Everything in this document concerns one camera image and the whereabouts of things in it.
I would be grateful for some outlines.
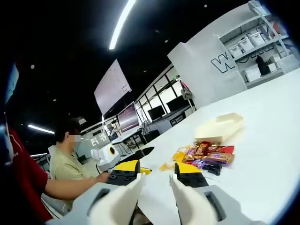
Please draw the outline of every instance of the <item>person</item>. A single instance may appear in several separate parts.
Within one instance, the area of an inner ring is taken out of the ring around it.
[[[60,121],[55,130],[56,145],[49,148],[50,176],[53,180],[80,180],[90,178],[83,165],[74,156],[81,142],[80,125],[77,119]],[[65,201],[69,210],[73,201]]]
[[[10,99],[18,80],[18,71],[15,64],[11,64],[10,76],[6,92],[6,102]],[[52,216],[45,208],[41,200],[41,194],[60,200],[74,200],[86,190],[98,182],[106,182],[108,173],[102,173],[96,178],[84,178],[81,180],[51,180],[47,173],[30,157],[26,148],[20,141],[17,133],[8,126],[5,115],[1,115],[0,141],[5,143],[5,149],[1,150],[1,174],[5,180],[5,199],[8,208],[13,209],[17,199],[17,205],[22,206],[20,214],[30,217],[33,224],[43,224]]]

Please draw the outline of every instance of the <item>ceiling light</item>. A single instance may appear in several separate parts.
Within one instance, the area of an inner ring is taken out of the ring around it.
[[[47,155],[47,153],[41,153],[41,154],[31,155],[31,157],[44,156],[44,155]]]
[[[44,131],[44,132],[46,132],[46,133],[54,134],[54,132],[51,131],[51,130],[42,129],[42,128],[36,127],[36,126],[34,126],[34,125],[31,125],[31,124],[29,124],[28,127],[29,127],[29,128],[32,128],[32,129]]]
[[[123,12],[119,18],[119,21],[117,23],[117,26],[113,32],[113,36],[112,36],[112,40],[111,40],[111,44],[109,45],[109,49],[114,49],[116,44],[117,44],[117,40],[118,37],[121,33],[121,29],[124,25],[124,22],[128,16],[128,14],[130,13],[130,10],[132,9],[133,5],[135,4],[136,0],[128,0],[125,8],[123,9]]]

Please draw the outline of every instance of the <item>red shirt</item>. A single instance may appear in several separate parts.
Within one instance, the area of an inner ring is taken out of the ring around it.
[[[11,128],[8,130],[14,148],[13,168],[15,179],[36,215],[46,222],[52,219],[52,216],[42,203],[41,195],[45,191],[48,175],[30,157],[16,132]]]

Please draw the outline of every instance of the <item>black ceiling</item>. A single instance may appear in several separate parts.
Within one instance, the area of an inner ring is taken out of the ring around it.
[[[138,0],[109,51],[126,2],[38,0],[13,7],[11,38],[20,78],[6,111],[30,154],[46,152],[53,141],[51,134],[28,128],[30,123],[53,130],[69,114],[86,119],[82,128],[100,121],[93,92],[115,59],[133,91],[107,116],[139,97],[171,63],[167,54],[179,42],[247,1]]]

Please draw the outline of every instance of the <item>white tabletop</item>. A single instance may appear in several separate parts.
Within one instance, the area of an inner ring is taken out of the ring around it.
[[[195,128],[219,115],[238,113],[244,126],[223,145],[235,145],[234,162],[221,175],[203,172],[241,204],[252,220],[271,223],[285,207],[300,178],[300,69],[255,88],[198,109],[148,143],[151,154],[141,166],[152,169],[139,207],[153,224],[180,224],[169,173],[159,167],[179,147],[192,144]]]

